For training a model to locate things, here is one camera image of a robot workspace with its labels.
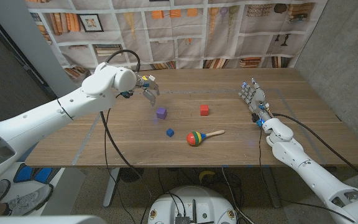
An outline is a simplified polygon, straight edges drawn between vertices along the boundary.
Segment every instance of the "blue cube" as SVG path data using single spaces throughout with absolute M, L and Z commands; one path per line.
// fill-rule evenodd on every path
M 166 116 L 167 116 L 167 109 L 165 109 L 165 108 L 159 108 L 159 109 L 157 110 L 157 118 L 165 119 Z
M 172 130 L 172 129 L 168 129 L 168 130 L 167 130 L 167 136 L 172 137 L 172 136 L 173 136 L 173 134 L 175 134 L 175 133 L 173 132 L 173 130 Z

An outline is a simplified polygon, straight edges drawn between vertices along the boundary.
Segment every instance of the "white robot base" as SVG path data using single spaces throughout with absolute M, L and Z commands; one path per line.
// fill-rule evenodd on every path
M 228 200 L 211 189 L 195 185 L 177 187 L 161 195 L 151 206 L 148 219 L 148 224 L 236 222 L 236 212 Z

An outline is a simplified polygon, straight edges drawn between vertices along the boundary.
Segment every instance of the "toy maraca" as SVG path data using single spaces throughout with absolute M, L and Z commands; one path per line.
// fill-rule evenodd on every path
M 204 133 L 199 133 L 197 131 L 193 131 L 192 133 L 189 133 L 187 135 L 187 142 L 189 144 L 191 144 L 192 146 L 196 146 L 198 145 L 202 140 L 204 140 L 206 137 L 210 137 L 210 136 L 214 136 L 214 135 L 218 135 L 218 134 L 223 134 L 224 130 L 220 130 L 220 131 L 215 131 L 212 133 L 208 133 L 208 134 L 204 134 Z

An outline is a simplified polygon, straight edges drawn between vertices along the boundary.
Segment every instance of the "bookshelf backdrop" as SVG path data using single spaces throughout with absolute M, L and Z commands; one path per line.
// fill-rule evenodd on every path
M 137 52 L 141 70 L 294 67 L 326 2 L 26 0 L 26 5 L 60 65 L 80 83 L 119 49 Z M 122 54 L 111 63 L 134 68 L 136 59 Z

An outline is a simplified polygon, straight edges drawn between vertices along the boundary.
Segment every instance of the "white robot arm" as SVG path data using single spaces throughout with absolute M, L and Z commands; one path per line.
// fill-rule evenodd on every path
M 95 73 L 86 78 L 75 91 L 11 119 L 0 122 L 0 175 L 31 146 L 49 134 L 86 114 L 112 108 L 116 102 L 113 89 L 130 97 L 135 88 L 142 88 L 144 96 L 154 105 L 157 91 L 154 77 L 140 77 L 127 68 L 101 63 Z
M 293 138 L 293 131 L 270 113 L 264 92 L 254 79 L 252 83 L 254 86 L 244 83 L 239 96 L 246 101 L 254 116 L 258 114 L 256 123 L 269 134 L 266 141 L 273 147 L 274 157 L 295 170 L 327 208 L 353 221 L 331 212 L 336 223 L 358 223 L 358 189 L 343 184 L 310 159 Z

